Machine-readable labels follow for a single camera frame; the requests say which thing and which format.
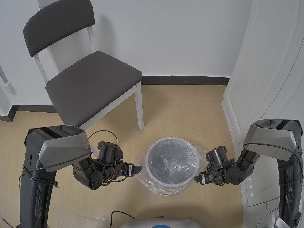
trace chair leg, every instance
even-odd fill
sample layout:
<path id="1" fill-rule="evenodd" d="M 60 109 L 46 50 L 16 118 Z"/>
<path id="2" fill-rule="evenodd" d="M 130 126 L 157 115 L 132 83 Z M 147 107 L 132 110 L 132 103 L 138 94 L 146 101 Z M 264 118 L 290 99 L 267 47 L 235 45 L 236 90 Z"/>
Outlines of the chair leg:
<path id="1" fill-rule="evenodd" d="M 93 152 L 93 155 L 95 156 L 95 158 L 98 158 L 98 152 L 97 150 L 93 147 L 93 145 L 91 144 L 91 142 L 89 141 L 90 147 L 91 147 L 91 151 Z"/>
<path id="2" fill-rule="evenodd" d="M 138 127 L 140 130 L 143 129 L 143 109 L 142 109 L 142 98 L 141 98 L 141 83 L 139 82 L 136 84 L 137 91 L 135 92 L 135 104 L 136 104 L 136 111 L 137 111 L 137 120 L 138 120 Z"/>

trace white label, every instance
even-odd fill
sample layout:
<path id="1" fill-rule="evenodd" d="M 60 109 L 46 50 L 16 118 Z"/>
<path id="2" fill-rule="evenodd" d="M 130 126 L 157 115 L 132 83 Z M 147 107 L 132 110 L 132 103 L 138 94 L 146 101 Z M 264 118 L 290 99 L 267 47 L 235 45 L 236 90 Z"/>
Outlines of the white label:
<path id="1" fill-rule="evenodd" d="M 132 176 L 132 165 L 129 165 L 129 176 Z"/>
<path id="2" fill-rule="evenodd" d="M 202 184 L 205 184 L 205 175 L 204 175 L 204 173 L 202 174 Z"/>

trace blue circle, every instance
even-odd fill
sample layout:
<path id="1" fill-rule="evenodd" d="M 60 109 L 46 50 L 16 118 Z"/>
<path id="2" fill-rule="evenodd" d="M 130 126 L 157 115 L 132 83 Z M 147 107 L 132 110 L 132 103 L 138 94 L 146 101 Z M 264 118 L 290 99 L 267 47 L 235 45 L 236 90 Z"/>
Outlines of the blue circle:
<path id="1" fill-rule="evenodd" d="M 157 225 L 157 226 L 153 226 L 152 228 L 170 228 L 170 227 L 165 225 Z"/>

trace chair seat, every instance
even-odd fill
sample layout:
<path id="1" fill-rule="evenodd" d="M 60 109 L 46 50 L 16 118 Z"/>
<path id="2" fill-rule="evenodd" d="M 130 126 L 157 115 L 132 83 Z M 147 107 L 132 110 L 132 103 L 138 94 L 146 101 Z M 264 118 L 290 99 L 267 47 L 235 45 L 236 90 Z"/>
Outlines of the chair seat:
<path id="1" fill-rule="evenodd" d="M 56 75 L 45 89 L 64 124 L 79 127 L 141 77 L 141 71 L 96 51 Z"/>

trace round trash bin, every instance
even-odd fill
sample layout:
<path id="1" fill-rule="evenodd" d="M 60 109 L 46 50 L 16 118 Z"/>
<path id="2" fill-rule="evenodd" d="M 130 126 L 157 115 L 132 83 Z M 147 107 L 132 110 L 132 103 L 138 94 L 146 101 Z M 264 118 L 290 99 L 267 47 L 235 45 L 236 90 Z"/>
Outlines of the round trash bin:
<path id="1" fill-rule="evenodd" d="M 139 181 L 151 192 L 170 197 L 184 191 L 199 171 L 206 168 L 206 151 L 177 137 L 154 142 L 136 161 L 142 165 Z"/>

